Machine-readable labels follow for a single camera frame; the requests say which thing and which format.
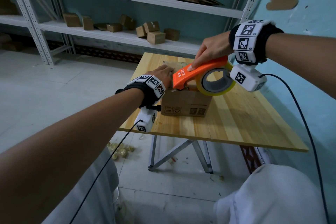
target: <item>hand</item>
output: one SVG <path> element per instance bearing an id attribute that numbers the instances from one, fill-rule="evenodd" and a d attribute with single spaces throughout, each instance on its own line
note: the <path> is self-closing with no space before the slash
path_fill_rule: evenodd
<path id="1" fill-rule="evenodd" d="M 188 67 L 188 71 L 198 68 L 205 62 L 233 53 L 234 51 L 229 44 L 229 34 L 230 31 L 227 31 L 205 38 L 196 54 L 195 60 L 191 66 Z"/>
<path id="2" fill-rule="evenodd" d="M 156 76 L 160 81 L 163 82 L 164 86 L 169 88 L 171 83 L 171 72 L 173 69 L 167 65 L 159 66 L 157 69 L 153 71 L 148 71 L 146 74 L 151 74 Z"/>

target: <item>tape roll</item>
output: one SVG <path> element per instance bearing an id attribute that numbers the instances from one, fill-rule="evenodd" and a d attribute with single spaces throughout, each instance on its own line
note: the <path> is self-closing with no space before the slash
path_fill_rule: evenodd
<path id="1" fill-rule="evenodd" d="M 233 66 L 227 63 L 224 67 L 213 68 L 195 77 L 196 86 L 200 92 L 207 96 L 219 96 L 230 91 L 235 85 L 235 81 L 231 79 L 230 72 Z M 223 72 L 223 77 L 217 81 L 207 81 L 208 76 L 213 72 Z"/>

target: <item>white floor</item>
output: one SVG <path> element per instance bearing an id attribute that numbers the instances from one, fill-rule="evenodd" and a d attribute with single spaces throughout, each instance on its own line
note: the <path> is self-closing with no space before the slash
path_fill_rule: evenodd
<path id="1" fill-rule="evenodd" d="M 84 109 L 123 88 L 137 64 L 58 55 L 44 65 L 35 49 L 0 50 L 0 152 L 46 126 Z M 111 141 L 120 141 L 117 132 Z M 179 138 L 161 137 L 156 156 Z M 215 174 L 205 174 L 190 145 L 157 171 L 148 171 L 151 136 L 130 133 L 124 141 L 135 151 L 115 164 L 119 172 L 119 223 L 212 223 L 216 200 L 237 190 L 248 177 L 237 145 L 208 143 Z"/>

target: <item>forearm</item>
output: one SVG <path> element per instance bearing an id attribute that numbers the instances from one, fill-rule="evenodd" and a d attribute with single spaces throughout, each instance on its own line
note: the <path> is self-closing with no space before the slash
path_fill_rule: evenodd
<path id="1" fill-rule="evenodd" d="M 45 128 L 2 153 L 0 222 L 41 223 L 70 192 L 143 98 L 139 89 L 126 90 Z"/>
<path id="2" fill-rule="evenodd" d="M 266 56 L 336 99 L 336 39 L 273 34 L 266 43 Z"/>

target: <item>tape dispenser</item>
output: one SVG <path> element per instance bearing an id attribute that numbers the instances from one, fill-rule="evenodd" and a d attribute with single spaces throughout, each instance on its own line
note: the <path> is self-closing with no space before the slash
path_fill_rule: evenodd
<path id="1" fill-rule="evenodd" d="M 186 83 L 195 80 L 197 89 L 207 96 L 219 96 L 233 88 L 235 81 L 230 77 L 233 66 L 228 62 L 228 57 L 210 60 L 193 71 L 188 71 L 191 64 L 173 74 L 173 88 L 183 90 Z M 213 72 L 223 72 L 223 77 L 217 81 L 207 81 Z"/>

